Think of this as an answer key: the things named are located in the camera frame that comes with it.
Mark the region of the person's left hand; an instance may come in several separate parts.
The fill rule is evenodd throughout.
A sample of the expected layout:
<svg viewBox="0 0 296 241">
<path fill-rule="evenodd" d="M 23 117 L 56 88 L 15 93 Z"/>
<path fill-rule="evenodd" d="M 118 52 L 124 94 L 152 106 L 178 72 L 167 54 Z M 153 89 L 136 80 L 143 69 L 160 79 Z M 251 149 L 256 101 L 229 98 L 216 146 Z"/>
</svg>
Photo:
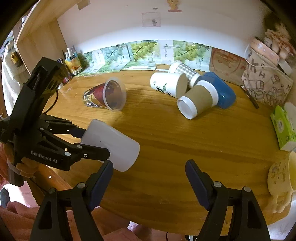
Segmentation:
<svg viewBox="0 0 296 241">
<path fill-rule="evenodd" d="M 21 176 L 31 178 L 39 169 L 40 163 L 26 157 L 22 158 L 20 163 L 14 164 L 13 146 L 9 143 L 4 144 L 4 153 L 8 166 L 14 166 L 14 170 L 17 170 L 16 173 Z"/>
</svg>

